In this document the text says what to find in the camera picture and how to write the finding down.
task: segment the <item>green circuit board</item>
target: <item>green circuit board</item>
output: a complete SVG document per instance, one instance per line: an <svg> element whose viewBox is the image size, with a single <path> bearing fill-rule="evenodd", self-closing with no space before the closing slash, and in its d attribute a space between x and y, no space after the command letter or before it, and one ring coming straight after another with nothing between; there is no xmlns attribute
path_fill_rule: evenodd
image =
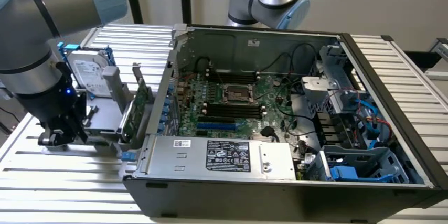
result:
<svg viewBox="0 0 448 224"><path fill-rule="evenodd" d="M255 133L259 133L260 130L271 126L279 132L282 128L282 121L286 120L287 124L292 121L292 118L287 115L283 115L278 112L276 109L276 95L280 87L276 85L279 77L276 76L263 76L262 79L250 85L232 84L232 83L214 83L208 82L200 75L195 76L192 79L183 82L184 95L180 100L180 122L179 122L179 136L196 136L196 125L199 123L199 117L204 116L202 113L203 103L210 104L239 104L239 105L251 105L251 106L266 106L267 114L260 119L255 118L235 118L235 123L238 129L234 131L230 130L207 130L207 137L214 138L239 138L239 139L251 139ZM232 101L226 101L223 96L226 86L235 89L244 88L252 89L252 98L254 102L248 102L238 99ZM280 99L287 97L287 89L283 89L279 97ZM292 108L287 106L287 101L284 100L279 107L280 109L292 114Z"/></svg>
<svg viewBox="0 0 448 224"><path fill-rule="evenodd" d="M123 134L127 140L131 142L136 140L140 122L143 119L146 104L150 102L150 93L146 81L140 79L139 89L135 94L132 104L130 106L130 116L123 127Z"/></svg>

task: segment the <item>motherboard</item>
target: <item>motherboard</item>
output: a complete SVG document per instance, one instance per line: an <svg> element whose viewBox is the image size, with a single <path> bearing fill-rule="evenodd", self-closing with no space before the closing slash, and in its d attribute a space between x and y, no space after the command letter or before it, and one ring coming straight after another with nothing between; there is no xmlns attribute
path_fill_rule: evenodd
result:
<svg viewBox="0 0 448 224"><path fill-rule="evenodd" d="M271 127L287 142L284 130L294 118L278 108L292 113L290 92L282 88L288 82L275 75L184 75L178 85L179 136L270 140L260 131Z"/></svg>

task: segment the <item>connector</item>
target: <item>connector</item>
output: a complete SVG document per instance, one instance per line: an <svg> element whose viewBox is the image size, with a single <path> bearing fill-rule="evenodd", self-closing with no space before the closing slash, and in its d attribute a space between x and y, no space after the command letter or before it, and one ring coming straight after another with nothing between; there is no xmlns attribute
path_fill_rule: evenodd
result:
<svg viewBox="0 0 448 224"><path fill-rule="evenodd" d="M264 129L260 131L262 136L264 137L274 137L276 142L280 142L279 136L275 134L275 129L271 126L264 127Z"/></svg>

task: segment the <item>blue pcie slot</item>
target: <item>blue pcie slot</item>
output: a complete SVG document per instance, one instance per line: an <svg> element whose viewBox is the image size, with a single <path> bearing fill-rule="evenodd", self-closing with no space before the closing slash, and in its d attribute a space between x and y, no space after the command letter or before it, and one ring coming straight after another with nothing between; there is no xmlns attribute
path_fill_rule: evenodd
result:
<svg viewBox="0 0 448 224"><path fill-rule="evenodd" d="M222 123L199 123L196 124L196 128L207 130L224 130L224 131L236 131L239 129L236 124L222 124Z"/></svg>

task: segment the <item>power supply label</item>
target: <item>power supply label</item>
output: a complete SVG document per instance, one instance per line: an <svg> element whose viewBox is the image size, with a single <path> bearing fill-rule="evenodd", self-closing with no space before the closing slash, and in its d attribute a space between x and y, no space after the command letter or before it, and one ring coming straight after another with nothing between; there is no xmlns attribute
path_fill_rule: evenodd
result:
<svg viewBox="0 0 448 224"><path fill-rule="evenodd" d="M207 141L207 170L216 172L251 172L248 142Z"/></svg>

